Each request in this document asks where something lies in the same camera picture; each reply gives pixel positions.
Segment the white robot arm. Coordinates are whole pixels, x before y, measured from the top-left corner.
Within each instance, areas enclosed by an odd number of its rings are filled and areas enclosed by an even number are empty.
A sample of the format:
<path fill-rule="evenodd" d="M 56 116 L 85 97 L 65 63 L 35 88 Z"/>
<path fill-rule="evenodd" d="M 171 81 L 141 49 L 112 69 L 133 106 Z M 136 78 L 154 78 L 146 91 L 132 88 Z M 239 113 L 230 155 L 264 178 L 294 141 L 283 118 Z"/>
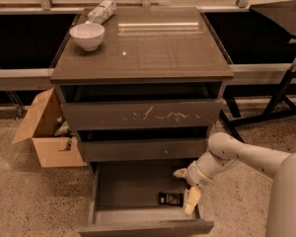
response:
<path fill-rule="evenodd" d="M 200 191 L 219 173 L 242 162 L 272 179 L 265 237 L 296 237 L 296 152 L 287 153 L 243 143 L 217 132 L 208 138 L 207 150 L 188 167 L 174 172 L 190 185 L 185 213 L 200 200 Z"/>

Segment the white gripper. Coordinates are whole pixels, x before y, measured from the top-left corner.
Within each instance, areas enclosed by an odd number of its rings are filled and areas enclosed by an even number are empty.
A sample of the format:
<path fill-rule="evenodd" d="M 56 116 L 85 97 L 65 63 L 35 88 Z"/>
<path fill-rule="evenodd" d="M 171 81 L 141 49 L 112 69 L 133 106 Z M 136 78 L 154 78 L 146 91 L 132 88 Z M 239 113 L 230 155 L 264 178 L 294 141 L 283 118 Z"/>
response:
<path fill-rule="evenodd" d="M 185 190 L 184 212 L 191 215 L 201 198 L 201 189 L 204 188 L 218 174 L 231 169 L 236 164 L 234 159 L 221 159 L 210 151 L 206 151 L 187 168 L 176 170 L 173 175 L 179 179 L 185 179 L 191 186 Z"/>

